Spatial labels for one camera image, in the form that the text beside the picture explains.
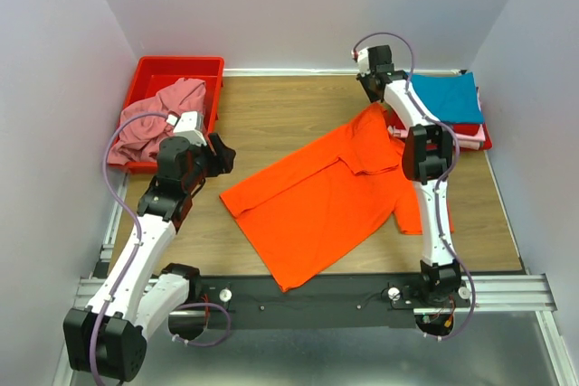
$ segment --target blue folded cloth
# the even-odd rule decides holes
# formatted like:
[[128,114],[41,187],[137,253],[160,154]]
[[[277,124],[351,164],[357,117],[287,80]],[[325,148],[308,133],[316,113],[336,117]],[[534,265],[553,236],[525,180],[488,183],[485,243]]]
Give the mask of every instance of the blue folded cloth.
[[440,121],[450,124],[482,124],[485,121],[472,72],[453,77],[414,74],[412,84],[424,106]]

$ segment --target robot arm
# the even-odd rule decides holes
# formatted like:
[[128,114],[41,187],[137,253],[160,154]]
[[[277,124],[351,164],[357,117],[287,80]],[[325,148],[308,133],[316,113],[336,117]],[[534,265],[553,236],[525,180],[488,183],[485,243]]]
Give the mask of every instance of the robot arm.
[[439,181],[451,165],[452,137],[436,124],[439,119],[424,106],[412,83],[406,83],[406,73],[394,69],[389,46],[363,49],[355,60],[359,70],[357,79],[370,101],[384,101],[408,129],[402,164],[405,177],[413,182],[420,206],[422,290],[426,297],[447,296],[460,287],[460,265],[447,249],[447,246],[453,249],[446,202],[447,181]]
[[[233,169],[235,151],[215,133],[205,139],[202,121],[196,112],[183,114],[176,123],[175,136],[161,142],[157,173],[138,203],[141,238],[133,227],[125,249],[99,291],[84,309],[73,308],[66,315],[63,329],[73,369],[90,371],[90,336],[104,306],[96,347],[99,372],[131,381],[145,359],[150,336],[177,306],[199,298],[199,270],[176,264],[163,269],[153,289],[143,294],[205,178]],[[111,297],[111,288],[117,282],[119,286]]]

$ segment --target gray wall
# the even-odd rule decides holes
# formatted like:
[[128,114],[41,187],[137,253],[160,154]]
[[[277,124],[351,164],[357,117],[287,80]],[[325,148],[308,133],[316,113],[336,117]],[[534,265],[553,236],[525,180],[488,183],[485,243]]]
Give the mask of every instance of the gray wall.
[[508,217],[526,264],[549,278],[575,367],[578,30],[577,0],[509,0],[472,64]]
[[0,384],[52,384],[110,207],[100,156],[135,58],[105,0],[0,0]]
[[[108,0],[143,54],[216,54],[235,68],[352,68],[354,42],[406,35],[418,67],[467,68],[507,0]],[[397,42],[395,60],[409,56]]]

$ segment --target orange shirt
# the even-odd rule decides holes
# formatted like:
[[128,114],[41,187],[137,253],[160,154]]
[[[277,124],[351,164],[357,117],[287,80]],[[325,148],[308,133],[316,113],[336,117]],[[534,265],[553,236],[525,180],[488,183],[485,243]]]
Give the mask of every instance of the orange shirt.
[[402,152],[374,103],[221,198],[287,291],[342,258],[392,213],[403,233],[422,233]]

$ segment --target gray floor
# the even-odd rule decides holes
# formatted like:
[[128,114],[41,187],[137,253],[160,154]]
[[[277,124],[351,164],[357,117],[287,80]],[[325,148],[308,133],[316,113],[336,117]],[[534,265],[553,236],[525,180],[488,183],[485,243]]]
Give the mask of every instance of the gray floor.
[[[83,373],[76,384],[93,383]],[[444,343],[380,327],[239,331],[218,347],[194,349],[159,330],[130,384],[548,386],[556,380],[534,313],[481,313]]]

